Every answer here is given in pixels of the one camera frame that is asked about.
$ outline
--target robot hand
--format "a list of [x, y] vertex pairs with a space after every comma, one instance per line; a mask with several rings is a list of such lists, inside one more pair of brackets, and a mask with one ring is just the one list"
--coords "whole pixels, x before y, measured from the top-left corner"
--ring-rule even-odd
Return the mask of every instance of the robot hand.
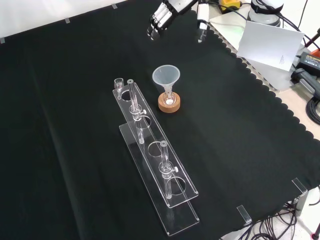
[[178, 15], [183, 15], [198, 2], [198, 42], [201, 43], [209, 29], [209, 5], [206, 0], [163, 0], [159, 8], [150, 17], [150, 26], [147, 34], [152, 40], [157, 40], [170, 26]]

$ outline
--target sheet of paper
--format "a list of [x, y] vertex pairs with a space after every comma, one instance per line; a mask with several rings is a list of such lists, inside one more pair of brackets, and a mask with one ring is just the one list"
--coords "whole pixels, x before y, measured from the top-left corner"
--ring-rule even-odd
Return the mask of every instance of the sheet of paper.
[[247, 21], [237, 55], [289, 71], [304, 33]]

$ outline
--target yellow device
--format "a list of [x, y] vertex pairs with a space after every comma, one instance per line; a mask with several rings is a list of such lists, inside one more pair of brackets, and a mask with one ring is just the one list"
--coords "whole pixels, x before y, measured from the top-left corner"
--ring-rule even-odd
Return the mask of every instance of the yellow device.
[[[242, 3], [240, 2], [240, 0], [219, 0], [219, 4], [229, 7], [233, 10], [238, 10], [242, 6]], [[221, 13], [222, 14], [229, 13], [230, 10], [223, 6], [219, 6]]]

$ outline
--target black tablecloth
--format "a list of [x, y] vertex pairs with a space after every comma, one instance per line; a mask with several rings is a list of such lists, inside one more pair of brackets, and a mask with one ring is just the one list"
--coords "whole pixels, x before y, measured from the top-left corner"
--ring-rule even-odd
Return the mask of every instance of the black tablecloth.
[[[119, 132], [115, 78], [140, 87], [199, 196], [200, 223], [171, 239], [217, 239], [320, 184], [320, 144], [196, 13], [147, 38], [158, 1], [130, 0], [0, 45], [1, 239], [166, 239]], [[152, 72], [180, 69], [181, 108], [158, 110]]]

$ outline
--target clear acrylic clip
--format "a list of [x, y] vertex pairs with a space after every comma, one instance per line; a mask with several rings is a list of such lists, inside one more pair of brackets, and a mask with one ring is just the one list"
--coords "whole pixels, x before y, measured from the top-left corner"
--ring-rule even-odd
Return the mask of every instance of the clear acrylic clip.
[[292, 182], [301, 191], [302, 194], [305, 194], [306, 192], [308, 192], [306, 187], [299, 181], [298, 178], [293, 179]]
[[309, 192], [308, 189], [299, 181], [298, 178], [293, 179], [292, 182], [301, 192], [301, 195], [297, 198], [298, 202], [296, 203], [296, 215], [300, 217], [302, 210], [304, 209], [305, 204], [307, 202]]
[[236, 209], [238, 209], [239, 213], [243, 217], [243, 220], [245, 221], [245, 224], [244, 224], [245, 227], [252, 223], [252, 219], [243, 205], [238, 206]]

